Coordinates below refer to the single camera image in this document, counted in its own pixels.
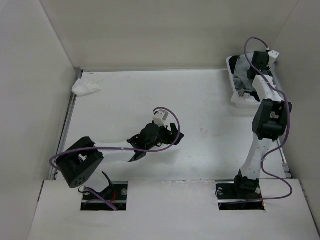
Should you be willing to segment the grey tank top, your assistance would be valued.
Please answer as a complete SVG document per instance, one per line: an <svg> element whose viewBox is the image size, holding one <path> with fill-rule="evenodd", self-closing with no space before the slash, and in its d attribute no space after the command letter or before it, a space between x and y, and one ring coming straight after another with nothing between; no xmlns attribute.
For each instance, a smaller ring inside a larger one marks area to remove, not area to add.
<svg viewBox="0 0 320 240"><path fill-rule="evenodd" d="M240 97L243 97L245 93L252 93L255 89L249 79L240 79L237 76L233 77L235 89Z"/></svg>

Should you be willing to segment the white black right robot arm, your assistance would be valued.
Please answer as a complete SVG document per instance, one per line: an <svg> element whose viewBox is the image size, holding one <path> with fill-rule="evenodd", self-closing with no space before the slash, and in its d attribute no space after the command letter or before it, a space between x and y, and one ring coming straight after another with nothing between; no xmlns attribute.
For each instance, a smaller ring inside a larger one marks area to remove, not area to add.
<svg viewBox="0 0 320 240"><path fill-rule="evenodd" d="M235 63L233 81L238 93L241 96L254 93L260 101L252 122L252 145L231 189L239 199L247 200L258 194L264 160L272 152L272 143L285 133L289 124L292 104L285 102L284 95L276 89L271 72L279 55L269 49L255 51L239 56Z"/></svg>

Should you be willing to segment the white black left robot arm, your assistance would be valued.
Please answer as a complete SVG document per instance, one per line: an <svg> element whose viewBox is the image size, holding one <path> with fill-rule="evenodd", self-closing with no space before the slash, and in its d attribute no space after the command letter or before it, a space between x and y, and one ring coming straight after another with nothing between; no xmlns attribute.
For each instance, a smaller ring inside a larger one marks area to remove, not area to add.
<svg viewBox="0 0 320 240"><path fill-rule="evenodd" d="M50 163L62 173L71 189L77 188L83 195L82 210L123 211L127 196L121 192L128 187L112 182L103 164L107 161L133 163L147 153L177 146L183 138L179 125L151 122L140 133L120 143L104 144L82 137Z"/></svg>

